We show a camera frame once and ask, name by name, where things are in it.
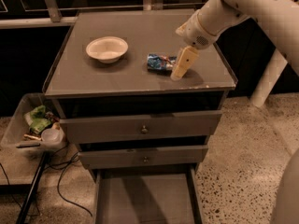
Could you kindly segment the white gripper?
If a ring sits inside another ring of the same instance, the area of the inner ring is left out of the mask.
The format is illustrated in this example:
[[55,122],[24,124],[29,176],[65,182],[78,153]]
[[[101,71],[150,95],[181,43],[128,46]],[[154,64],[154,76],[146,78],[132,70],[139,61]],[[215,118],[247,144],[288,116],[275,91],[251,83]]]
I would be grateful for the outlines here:
[[207,49],[217,41],[217,35],[211,34],[200,22],[202,11],[196,10],[189,19],[176,29],[176,34],[181,36],[189,45],[180,49],[176,64],[172,69],[171,79],[178,81],[183,78],[189,68],[199,57],[199,49]]

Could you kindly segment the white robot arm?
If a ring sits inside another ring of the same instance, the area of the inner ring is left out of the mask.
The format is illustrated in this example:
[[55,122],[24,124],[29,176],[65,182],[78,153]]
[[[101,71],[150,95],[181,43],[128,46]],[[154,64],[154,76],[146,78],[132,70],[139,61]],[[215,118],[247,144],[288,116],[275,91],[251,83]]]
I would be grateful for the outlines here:
[[[201,49],[248,18],[256,21],[276,47],[250,98],[254,105],[263,105],[287,64],[299,74],[299,5],[293,0],[208,0],[176,30],[187,46],[179,51],[171,78],[181,79]],[[299,149],[280,180],[270,224],[299,224]]]

